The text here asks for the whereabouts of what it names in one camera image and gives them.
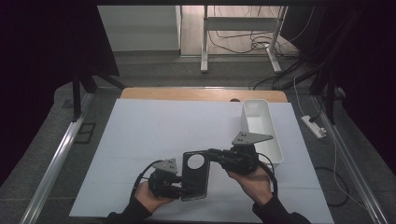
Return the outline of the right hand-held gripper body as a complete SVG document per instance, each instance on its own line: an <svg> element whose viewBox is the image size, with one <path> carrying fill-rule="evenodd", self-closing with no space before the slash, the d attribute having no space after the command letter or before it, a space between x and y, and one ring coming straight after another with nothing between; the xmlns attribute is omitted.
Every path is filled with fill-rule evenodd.
<svg viewBox="0 0 396 224"><path fill-rule="evenodd" d="M240 175L251 174L258 166L272 174L274 167L271 160L266 157L270 166L260 161L255 145L273 138L272 135L268 134L240 132L232 141L233 146L219 153L218 163L223 169Z"/></svg>

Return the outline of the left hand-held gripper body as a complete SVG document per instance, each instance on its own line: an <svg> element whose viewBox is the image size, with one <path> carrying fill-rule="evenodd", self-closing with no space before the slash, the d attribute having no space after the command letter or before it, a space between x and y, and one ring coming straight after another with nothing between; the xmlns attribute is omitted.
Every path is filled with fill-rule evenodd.
<svg viewBox="0 0 396 224"><path fill-rule="evenodd" d="M152 167L154 172L149 176L149 190L158 198L178 198L177 162L175 159L155 162Z"/></svg>

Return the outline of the black phone case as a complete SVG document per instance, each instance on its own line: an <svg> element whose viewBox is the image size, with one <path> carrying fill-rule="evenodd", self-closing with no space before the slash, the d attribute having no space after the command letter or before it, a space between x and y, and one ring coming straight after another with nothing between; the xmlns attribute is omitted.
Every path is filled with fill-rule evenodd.
<svg viewBox="0 0 396 224"><path fill-rule="evenodd" d="M181 196L183 202L201 200L206 197L210 161L203 151L191 151L183 154L182 182L185 190Z"/></svg>

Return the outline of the white plastic bin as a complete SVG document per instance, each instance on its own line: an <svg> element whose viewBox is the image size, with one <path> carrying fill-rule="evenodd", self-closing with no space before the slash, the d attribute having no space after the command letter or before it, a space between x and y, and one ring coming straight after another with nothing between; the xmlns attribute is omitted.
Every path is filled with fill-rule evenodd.
<svg viewBox="0 0 396 224"><path fill-rule="evenodd" d="M260 160L278 166L283 161L282 149L276 137L269 103L266 100L249 99L243 102L241 114L242 131L272 135L273 139L255 144L256 151L263 154Z"/></svg>

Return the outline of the person's left hand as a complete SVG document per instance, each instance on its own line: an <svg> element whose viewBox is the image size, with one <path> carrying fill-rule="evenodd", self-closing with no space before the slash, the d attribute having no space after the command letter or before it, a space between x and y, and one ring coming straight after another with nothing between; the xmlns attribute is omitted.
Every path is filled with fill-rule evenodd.
<svg viewBox="0 0 396 224"><path fill-rule="evenodd" d="M174 201L174 199L170 198L156 197L149 190L148 181L142 182L138 185L134 196L142 205L144 205L150 211L151 214L153 214L161 206Z"/></svg>

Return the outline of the person's right hand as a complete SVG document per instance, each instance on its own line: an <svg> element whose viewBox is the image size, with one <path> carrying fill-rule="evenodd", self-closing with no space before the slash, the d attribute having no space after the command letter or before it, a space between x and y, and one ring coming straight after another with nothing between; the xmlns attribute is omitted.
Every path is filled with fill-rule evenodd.
<svg viewBox="0 0 396 224"><path fill-rule="evenodd" d="M260 167L248 175L240 175L227 171L227 175L234 179L246 195L258 206L268 203L273 198L269 175Z"/></svg>

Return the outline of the wooden table top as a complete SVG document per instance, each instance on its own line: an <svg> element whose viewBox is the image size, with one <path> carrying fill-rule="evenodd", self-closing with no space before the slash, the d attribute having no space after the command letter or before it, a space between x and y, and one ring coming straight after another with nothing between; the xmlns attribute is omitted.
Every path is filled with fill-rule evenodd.
<svg viewBox="0 0 396 224"><path fill-rule="evenodd" d="M264 99L269 103L286 103L288 101L283 91L137 87L124 89L120 98L216 102L231 102L232 99L241 102L248 99Z"/></svg>

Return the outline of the white power strip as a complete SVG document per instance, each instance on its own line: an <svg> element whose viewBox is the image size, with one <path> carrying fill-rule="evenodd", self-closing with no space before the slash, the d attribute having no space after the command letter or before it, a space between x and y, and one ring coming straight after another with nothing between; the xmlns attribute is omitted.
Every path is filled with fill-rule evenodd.
<svg viewBox="0 0 396 224"><path fill-rule="evenodd" d="M311 117L308 115L301 117L303 124L317 139L324 138L327 131L324 128L320 128L314 121L310 121L310 119Z"/></svg>

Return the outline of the black tripod stand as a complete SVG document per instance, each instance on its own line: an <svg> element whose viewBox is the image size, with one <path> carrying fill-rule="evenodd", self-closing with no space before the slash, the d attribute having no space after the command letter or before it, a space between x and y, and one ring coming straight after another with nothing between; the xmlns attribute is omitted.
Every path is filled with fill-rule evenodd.
<svg viewBox="0 0 396 224"><path fill-rule="evenodd" d="M104 74L98 74L98 76L99 78L103 79L104 81L110 83L111 85L121 90L124 90L126 88L126 86L123 83L116 80L114 77ZM74 74L72 85L73 85L73 107L74 107L74 117L72 121L76 122L82 114L80 86L83 86L84 90L87 93L95 93L97 90L97 85L92 75L82 75L82 74Z"/></svg>
<svg viewBox="0 0 396 224"><path fill-rule="evenodd" d="M320 68L309 88L312 95L319 95L323 90L326 90L325 114L330 123L334 124L333 102L335 99L335 75L331 68Z"/></svg>

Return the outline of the white cabinet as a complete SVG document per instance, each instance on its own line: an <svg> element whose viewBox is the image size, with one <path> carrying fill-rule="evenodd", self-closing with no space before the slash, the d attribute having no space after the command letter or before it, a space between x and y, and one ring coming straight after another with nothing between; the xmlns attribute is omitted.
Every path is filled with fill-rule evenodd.
<svg viewBox="0 0 396 224"><path fill-rule="evenodd" d="M99 6L113 51L179 50L180 6Z"/></svg>

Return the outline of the black curtain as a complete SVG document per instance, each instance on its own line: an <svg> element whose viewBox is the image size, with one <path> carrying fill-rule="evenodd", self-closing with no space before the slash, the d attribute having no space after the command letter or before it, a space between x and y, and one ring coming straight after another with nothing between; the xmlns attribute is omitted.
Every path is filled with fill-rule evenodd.
<svg viewBox="0 0 396 224"><path fill-rule="evenodd" d="M0 0L0 186L53 105L80 76L119 73L99 8L88 0Z"/></svg>
<svg viewBox="0 0 396 224"><path fill-rule="evenodd" d="M289 0L290 35L303 56L331 68L342 106L396 173L396 0Z"/></svg>

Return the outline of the aluminium rail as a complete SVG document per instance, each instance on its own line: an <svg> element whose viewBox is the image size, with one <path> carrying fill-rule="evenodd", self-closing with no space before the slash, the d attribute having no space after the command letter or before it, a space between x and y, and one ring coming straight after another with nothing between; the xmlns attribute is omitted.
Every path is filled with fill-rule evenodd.
<svg viewBox="0 0 396 224"><path fill-rule="evenodd" d="M369 213L374 224L389 224L379 202L375 197L374 192L372 191L369 183L364 178L361 170L359 169L357 163L354 161L352 155L350 154L347 144L342 138L341 134L337 130L335 125L332 125L330 120L325 115L324 110L321 108L322 103L318 101L315 96L311 97L313 103L315 104L317 111L320 113L319 117L321 118L328 135L334 141L335 149L337 150L338 155L346 167L349 176L361 196L362 202L365 206L366 211Z"/></svg>
<svg viewBox="0 0 396 224"><path fill-rule="evenodd" d="M19 224L36 224L41 211L50 195L59 173L62 170L65 159L73 145L78 131L86 117L88 108L93 99L93 93L86 93L81 104L81 112L75 121L72 121L59 146L57 147L49 166L44 173L30 203L28 204Z"/></svg>

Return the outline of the white desk frame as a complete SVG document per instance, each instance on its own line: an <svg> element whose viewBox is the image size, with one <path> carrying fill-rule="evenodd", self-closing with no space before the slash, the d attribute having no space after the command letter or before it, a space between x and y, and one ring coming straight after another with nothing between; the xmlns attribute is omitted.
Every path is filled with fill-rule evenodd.
<svg viewBox="0 0 396 224"><path fill-rule="evenodd" d="M276 41L283 23L286 7L281 7L276 18L242 18L242 17L208 17L208 7L204 6L203 43L201 50L201 72L208 70L207 39L210 31L261 31L270 32L272 40L265 45L265 50L276 74L281 73L276 58Z"/></svg>

